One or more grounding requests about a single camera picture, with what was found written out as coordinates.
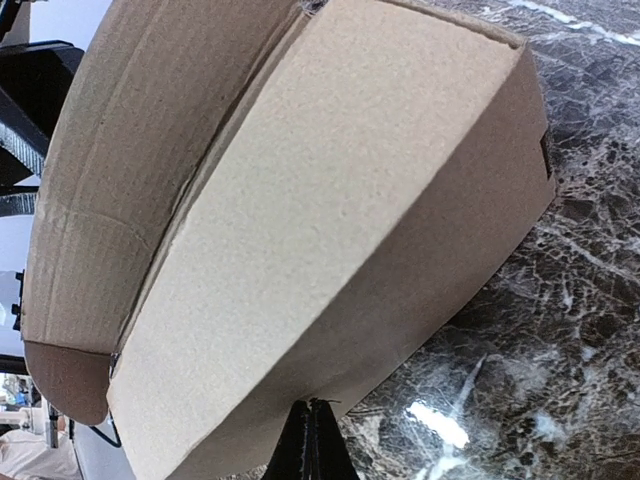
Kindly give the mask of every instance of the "cardboard box flap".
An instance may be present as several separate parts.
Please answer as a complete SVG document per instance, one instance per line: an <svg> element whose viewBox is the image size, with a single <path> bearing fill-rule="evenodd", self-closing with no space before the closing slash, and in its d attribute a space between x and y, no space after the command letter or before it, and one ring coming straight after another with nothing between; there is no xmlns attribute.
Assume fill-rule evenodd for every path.
<svg viewBox="0 0 640 480"><path fill-rule="evenodd" d="M25 342L24 350L29 373L52 405L62 405L84 425L98 425L106 418L110 355L31 342Z"/></svg>
<svg viewBox="0 0 640 480"><path fill-rule="evenodd" d="M365 369L358 355L368 356L348 343L350 315L333 325L333 338L345 341L331 354L345 361L324 372L325 385L302 370L270 375L429 188L524 51L372 0L332 0L309 24L171 238L124 346L109 403L140 480L215 478L255 465L294 400L349 391L350 405L366 390L366 381L354 391L341 382L353 380L354 365ZM541 196L546 202L547 190ZM446 211L446 202L439 206ZM159 326L158 316L188 321ZM372 362L372 376L406 358L370 336L378 351L389 347L383 358L397 360ZM325 340L305 344L317 355L296 360L318 370L340 363L318 354L335 346L329 334ZM266 379L260 399L268 402L244 408ZM158 412L174 405L185 382L190 394L171 423L172 441L154 441L167 432ZM154 398L153 409L134 408L131 399L143 397Z"/></svg>
<svg viewBox="0 0 640 480"><path fill-rule="evenodd" d="M112 4L47 156L25 280L25 341L114 351L185 189L301 15L296 0L266 9L256 0ZM27 352L34 379L73 417L57 383L41 378L53 355L41 351ZM82 381L75 375L59 377L72 385Z"/></svg>

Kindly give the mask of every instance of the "cardboard box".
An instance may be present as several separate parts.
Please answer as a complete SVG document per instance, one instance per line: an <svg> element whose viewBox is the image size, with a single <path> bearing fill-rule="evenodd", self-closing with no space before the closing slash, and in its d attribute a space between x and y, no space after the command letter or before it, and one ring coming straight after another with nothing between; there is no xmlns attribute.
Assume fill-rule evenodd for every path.
<svg viewBox="0 0 640 480"><path fill-rule="evenodd" d="M344 414L505 261L546 128L525 40L465 16L116 0L47 158L31 373L111 408L140 480L265 462L294 400Z"/></svg>

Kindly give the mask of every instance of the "marble countertop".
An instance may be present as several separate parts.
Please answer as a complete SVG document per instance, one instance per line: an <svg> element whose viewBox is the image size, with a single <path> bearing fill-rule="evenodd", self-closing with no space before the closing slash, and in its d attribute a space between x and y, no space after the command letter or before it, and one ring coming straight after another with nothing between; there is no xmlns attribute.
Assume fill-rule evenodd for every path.
<svg viewBox="0 0 640 480"><path fill-rule="evenodd" d="M429 3L531 39L558 198L342 420L354 464L370 480L640 479L638 0Z"/></svg>

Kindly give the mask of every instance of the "person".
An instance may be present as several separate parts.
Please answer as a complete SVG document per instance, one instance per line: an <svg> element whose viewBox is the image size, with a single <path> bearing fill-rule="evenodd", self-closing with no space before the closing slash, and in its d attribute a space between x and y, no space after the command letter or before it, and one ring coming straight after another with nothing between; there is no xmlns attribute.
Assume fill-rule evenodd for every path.
<svg viewBox="0 0 640 480"><path fill-rule="evenodd" d="M9 430L0 437L0 480L82 480L73 443L58 421L58 448L44 436Z"/></svg>

